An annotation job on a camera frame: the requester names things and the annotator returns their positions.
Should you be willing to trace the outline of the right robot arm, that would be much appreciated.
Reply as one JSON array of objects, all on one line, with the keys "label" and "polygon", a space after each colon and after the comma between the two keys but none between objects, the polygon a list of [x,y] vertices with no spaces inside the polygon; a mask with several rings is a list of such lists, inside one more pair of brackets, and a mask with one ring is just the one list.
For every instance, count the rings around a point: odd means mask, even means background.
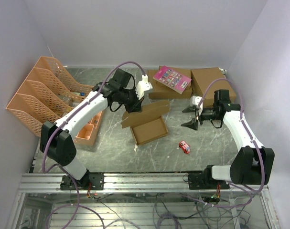
[{"label": "right robot arm", "polygon": [[241,105],[231,102],[228,90],[214,92],[212,107],[204,108],[203,98],[192,96],[189,106],[183,110],[185,113],[194,112],[195,117],[184,123],[184,127],[193,130],[203,121],[220,121],[220,125],[226,125],[229,129],[238,153],[229,166],[212,165],[210,173],[203,176],[203,185],[212,189],[219,181],[232,182],[238,185],[266,185],[269,182],[274,151],[265,147],[250,129]]}]

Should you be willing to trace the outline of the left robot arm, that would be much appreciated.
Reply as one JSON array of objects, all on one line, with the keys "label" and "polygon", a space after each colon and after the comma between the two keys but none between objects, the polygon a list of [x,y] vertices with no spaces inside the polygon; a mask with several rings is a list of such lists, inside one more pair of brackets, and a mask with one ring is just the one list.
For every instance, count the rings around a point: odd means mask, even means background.
[{"label": "left robot arm", "polygon": [[99,112],[114,102],[123,105],[128,113],[141,111],[146,91],[152,89],[146,74],[132,89],[127,85],[133,77],[122,69],[112,71],[103,82],[98,83],[88,96],[64,117],[46,121],[42,125],[40,150],[71,175],[77,189],[85,189],[90,182],[89,170],[77,159],[74,139],[80,130]]}]

